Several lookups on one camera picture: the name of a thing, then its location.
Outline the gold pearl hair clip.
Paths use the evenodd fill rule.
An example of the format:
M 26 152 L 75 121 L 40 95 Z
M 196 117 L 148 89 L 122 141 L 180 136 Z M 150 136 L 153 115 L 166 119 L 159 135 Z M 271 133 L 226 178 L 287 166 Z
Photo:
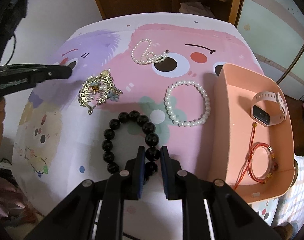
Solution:
M 115 91 L 113 78 L 109 70 L 103 70 L 98 75 L 88 77 L 78 93 L 78 102 L 81 107 L 87 108 L 88 115 L 93 113 L 93 110 L 104 103 L 109 98 L 109 95 Z

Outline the blue flower earring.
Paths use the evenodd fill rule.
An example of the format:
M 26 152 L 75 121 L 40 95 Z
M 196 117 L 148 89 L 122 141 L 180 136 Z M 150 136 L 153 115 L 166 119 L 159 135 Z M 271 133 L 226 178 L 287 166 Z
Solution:
M 114 88 L 108 91 L 107 96 L 110 101 L 117 102 L 122 94 L 123 92 L 120 89 Z

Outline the pink plastic tray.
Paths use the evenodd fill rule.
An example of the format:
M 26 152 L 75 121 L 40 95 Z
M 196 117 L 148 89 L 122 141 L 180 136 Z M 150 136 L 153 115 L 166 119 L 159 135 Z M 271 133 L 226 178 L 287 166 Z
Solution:
M 252 98 L 264 91 L 284 96 L 269 77 L 231 63 L 223 66 L 214 89 L 214 146 L 207 178 L 224 180 L 248 204 L 284 195 L 295 173 L 290 117 L 267 127 L 251 118 Z M 250 143 L 267 144 L 275 156 L 278 168 L 264 184 L 242 171 Z

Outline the cartoon monster table mat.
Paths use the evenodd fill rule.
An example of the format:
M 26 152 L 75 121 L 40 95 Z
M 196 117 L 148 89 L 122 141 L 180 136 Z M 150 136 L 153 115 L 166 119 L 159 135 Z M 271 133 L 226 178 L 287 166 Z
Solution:
M 103 160 L 104 131 L 122 112 L 138 111 L 155 125 L 159 145 L 184 169 L 207 176 L 213 152 L 214 109 L 206 110 L 199 84 L 214 99 L 214 86 L 225 63 L 262 73 L 257 59 L 226 22 L 183 14 L 140 14 L 104 20 L 76 31 L 51 57 L 69 66 L 67 80 L 37 85 L 23 110 L 13 149 L 14 177 L 44 217 L 82 181 L 109 178 Z M 78 102 L 83 82 L 109 70 L 117 102 L 97 106 L 91 115 Z M 166 89 L 192 81 L 170 97 L 177 121 L 201 119 L 179 127 L 164 104 Z

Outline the folded cloth on shelf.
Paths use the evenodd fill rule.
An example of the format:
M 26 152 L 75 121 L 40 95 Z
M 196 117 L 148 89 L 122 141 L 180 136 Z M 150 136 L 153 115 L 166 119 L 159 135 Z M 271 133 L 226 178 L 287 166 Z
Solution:
M 184 14 L 192 14 L 199 15 L 209 18 L 215 18 L 209 7 L 204 7 L 201 2 L 187 2 L 181 3 L 181 7 L 179 8 L 180 13 Z

